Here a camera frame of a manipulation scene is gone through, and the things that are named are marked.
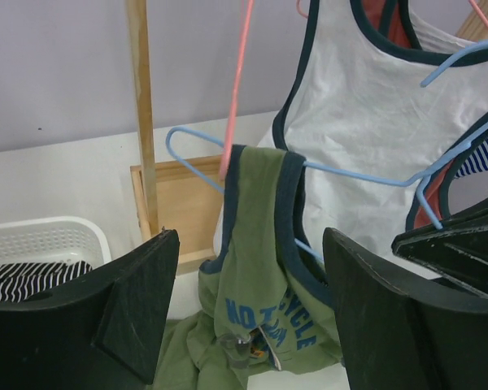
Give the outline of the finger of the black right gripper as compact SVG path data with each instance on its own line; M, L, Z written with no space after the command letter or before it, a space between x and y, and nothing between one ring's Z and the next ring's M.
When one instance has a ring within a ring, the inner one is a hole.
M488 299L488 221L423 227L396 236L393 254Z
M445 230L488 229L488 198L442 221Z

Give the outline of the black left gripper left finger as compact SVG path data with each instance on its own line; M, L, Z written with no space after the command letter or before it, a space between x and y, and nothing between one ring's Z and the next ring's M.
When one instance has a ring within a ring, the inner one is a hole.
M179 248L165 230L65 284L0 303L0 389L150 386Z

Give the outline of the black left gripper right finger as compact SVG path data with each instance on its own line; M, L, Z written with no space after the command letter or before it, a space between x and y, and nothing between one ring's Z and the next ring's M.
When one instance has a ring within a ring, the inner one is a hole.
M424 279L334 228L325 270L352 389L488 389L488 300Z

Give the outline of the blue hanger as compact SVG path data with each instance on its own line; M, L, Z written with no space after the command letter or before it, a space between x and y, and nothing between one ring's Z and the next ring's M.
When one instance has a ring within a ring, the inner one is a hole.
M425 88L428 85L432 84L440 75L446 71L449 67L452 67L456 62L460 61L464 57L479 52L483 50L488 50L488 40L479 41L469 45L462 50L450 55L444 62L442 62L434 71L432 71L428 76L426 76L421 82L420 87ZM390 180L386 178L376 177L372 175L360 174L353 171L347 171L343 169L338 169L334 167L325 166L319 163L308 162L304 163L305 167L309 167L312 169L316 169L319 171L325 171L328 173L336 174L339 176L350 177L352 179L362 180L373 182L377 184L387 185L391 187L400 187L400 188L407 188L414 184L416 181L419 181L419 185L416 188L416 197L418 202L423 207L425 213L428 215L431 223L433 226L438 229L442 230L443 225L442 222L438 219L436 213L433 212L430 204L425 198L425 188L426 185L430 182L431 177L434 173L440 171L441 168L445 167L451 160L458 157L463 152L469 150L472 146L473 141L476 138L483 135L483 133L488 130L488 121L484 123L481 127L479 127L474 133L469 135L465 138L464 141L461 141L459 144L454 146L452 149L449 149L439 160L434 162L431 166L427 167L423 171L417 172L415 175L411 176L409 179L405 181L398 181L398 180ZM191 136L203 139L205 141L211 142L212 144L216 144L223 149L223 155L221 156L221 166L226 167L229 162L229 158L231 157L231 135L226 136L224 140L219 140L213 136L206 134L205 132L196 131L185 126L176 126L171 128L167 136L165 138L165 145L168 153L181 165L186 167L188 170L193 172L197 177L201 178L204 182L212 186L216 191L219 193L224 192L224 189L216 184L216 182L210 178L208 178L205 174L203 174L198 168L194 167L191 163L186 162L179 154L172 147L172 137L177 132L183 132L189 134Z

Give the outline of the green tank top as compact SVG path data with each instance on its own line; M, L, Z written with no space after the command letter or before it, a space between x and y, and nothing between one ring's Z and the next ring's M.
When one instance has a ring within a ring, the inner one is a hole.
M166 324L154 388L244 389L341 361L325 272L303 249L304 178L299 154L233 147L220 253L199 267L201 310Z

